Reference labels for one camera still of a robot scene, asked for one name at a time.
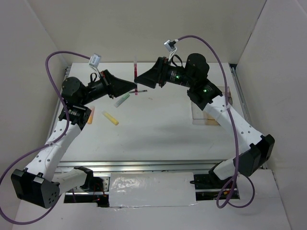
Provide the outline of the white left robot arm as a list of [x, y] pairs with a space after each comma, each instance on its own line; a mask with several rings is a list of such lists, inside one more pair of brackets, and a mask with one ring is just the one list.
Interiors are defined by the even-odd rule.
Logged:
[[14, 170], [11, 181], [20, 200], [43, 208], [52, 207], [59, 196], [75, 187], [90, 191], [99, 179], [83, 166], [55, 176], [56, 168], [70, 144], [88, 122], [91, 109], [87, 104], [105, 95], [122, 96], [134, 88], [133, 82], [122, 80], [108, 70], [90, 76], [88, 85], [77, 77], [68, 77], [62, 84], [64, 106], [46, 146], [23, 169]]

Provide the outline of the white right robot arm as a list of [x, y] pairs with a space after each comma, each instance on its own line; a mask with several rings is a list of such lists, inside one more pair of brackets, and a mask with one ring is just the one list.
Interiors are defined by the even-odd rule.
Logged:
[[185, 66], [159, 57], [151, 69], [134, 81], [153, 89], [166, 83], [187, 87], [190, 100], [234, 136], [235, 157], [209, 171], [211, 186], [219, 188], [235, 173], [251, 176], [270, 158], [275, 139], [257, 131], [226, 101], [225, 93], [208, 80], [209, 69], [205, 57], [198, 53], [190, 54]]

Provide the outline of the red gel pen refill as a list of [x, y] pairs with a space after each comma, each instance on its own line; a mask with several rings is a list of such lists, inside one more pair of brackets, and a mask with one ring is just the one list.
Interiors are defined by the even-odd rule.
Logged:
[[[138, 75], [137, 75], [137, 56], [135, 56], [133, 64], [134, 64], [134, 79], [136, 79], [137, 76], [138, 76]], [[137, 86], [137, 83], [135, 83], [134, 94], [135, 94], [135, 95], [138, 95], [138, 86]]]

